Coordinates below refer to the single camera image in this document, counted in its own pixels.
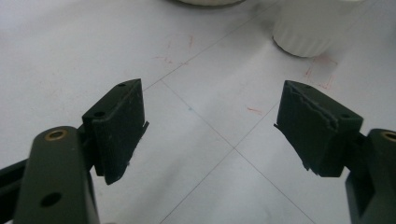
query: white cup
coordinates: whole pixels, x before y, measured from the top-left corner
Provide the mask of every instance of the white cup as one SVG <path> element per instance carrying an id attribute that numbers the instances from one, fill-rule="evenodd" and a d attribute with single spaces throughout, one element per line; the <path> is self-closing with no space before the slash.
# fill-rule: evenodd
<path id="1" fill-rule="evenodd" d="M 318 56 L 351 25 L 363 1 L 287 0 L 274 27 L 274 40 L 290 54 Z"/>

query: red mark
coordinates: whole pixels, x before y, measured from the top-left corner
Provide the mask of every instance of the red mark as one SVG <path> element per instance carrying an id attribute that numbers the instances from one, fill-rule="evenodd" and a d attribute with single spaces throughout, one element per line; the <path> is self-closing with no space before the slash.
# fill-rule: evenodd
<path id="1" fill-rule="evenodd" d="M 258 115 L 262 115 L 262 111 L 260 111 L 258 109 L 254 109 L 254 108 L 248 107 L 247 110 L 251 111 L 251 112 L 254 112 L 254 113 L 258 114 Z"/>
<path id="2" fill-rule="evenodd" d="M 334 66 L 335 67 L 336 65 L 338 65 L 338 62 L 336 62 L 335 60 L 331 59 L 328 56 L 315 57 L 314 61 L 309 66 L 308 70 L 306 70 L 304 77 L 310 83 L 316 84 L 316 85 L 320 86 L 321 88 L 323 88 L 325 90 L 330 90 L 332 88 L 332 81 L 334 80 L 334 74 L 331 74 L 330 77 L 327 78 L 326 80 L 319 81 L 318 79 L 320 79 L 320 76 L 316 77 L 316 78 L 313 78 L 312 77 L 312 71 L 315 68 L 315 70 L 319 70 L 319 72 L 320 72 L 320 70 L 323 70 L 326 67 L 329 67 L 329 66 Z"/>
<path id="3" fill-rule="evenodd" d="M 194 36 L 190 35 L 190 44 L 189 44 L 189 50 L 191 50 L 192 43 L 194 42 Z"/>
<path id="4" fill-rule="evenodd" d="M 172 46 L 172 40 L 169 40 L 169 42 L 168 42 L 168 49 L 170 49 L 171 46 Z"/>

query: red scratch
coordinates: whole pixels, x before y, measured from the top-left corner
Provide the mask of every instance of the red scratch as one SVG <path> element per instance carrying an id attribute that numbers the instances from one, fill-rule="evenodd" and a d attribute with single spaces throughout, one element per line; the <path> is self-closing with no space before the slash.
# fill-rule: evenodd
<path id="1" fill-rule="evenodd" d="M 252 111 L 252 112 L 255 112 L 255 113 L 259 114 L 259 115 L 262 115 L 262 111 L 260 111 L 260 110 L 258 110 L 258 109 L 254 109 L 254 108 L 248 107 L 247 110 Z"/>
<path id="2" fill-rule="evenodd" d="M 190 44 L 189 44 L 189 49 L 191 50 L 192 43 L 194 42 L 194 36 L 190 35 Z"/>

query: screw hole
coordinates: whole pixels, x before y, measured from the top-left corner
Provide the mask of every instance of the screw hole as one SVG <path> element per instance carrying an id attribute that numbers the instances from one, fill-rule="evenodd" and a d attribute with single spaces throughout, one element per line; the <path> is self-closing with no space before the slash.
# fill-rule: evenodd
<path id="1" fill-rule="evenodd" d="M 58 192 L 53 192 L 43 198 L 41 200 L 41 206 L 42 207 L 51 207 L 55 205 L 57 202 L 59 202 L 62 198 L 62 194 Z"/>
<path id="2" fill-rule="evenodd" d="M 64 138 L 67 135 L 67 130 L 55 130 L 47 133 L 45 139 L 47 141 L 55 141 Z"/>
<path id="3" fill-rule="evenodd" d="M 100 117 L 102 117 L 102 116 L 104 116 L 105 115 L 105 112 L 96 112 L 95 114 L 94 114 L 97 118 L 100 118 Z"/>
<path id="4" fill-rule="evenodd" d="M 389 141 L 396 142 L 396 133 L 383 132 L 382 135 Z"/>

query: white table surface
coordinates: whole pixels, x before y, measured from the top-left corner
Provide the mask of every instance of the white table surface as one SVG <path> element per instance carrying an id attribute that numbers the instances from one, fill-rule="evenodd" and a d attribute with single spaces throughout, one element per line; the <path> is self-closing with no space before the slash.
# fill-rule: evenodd
<path id="1" fill-rule="evenodd" d="M 396 130 L 396 2 L 368 0 L 315 59 L 272 39 L 281 2 L 0 1 L 0 168 L 142 78 L 150 126 L 124 177 L 93 174 L 102 223 L 349 223 L 345 178 L 307 172 L 273 127 L 285 79 Z"/>

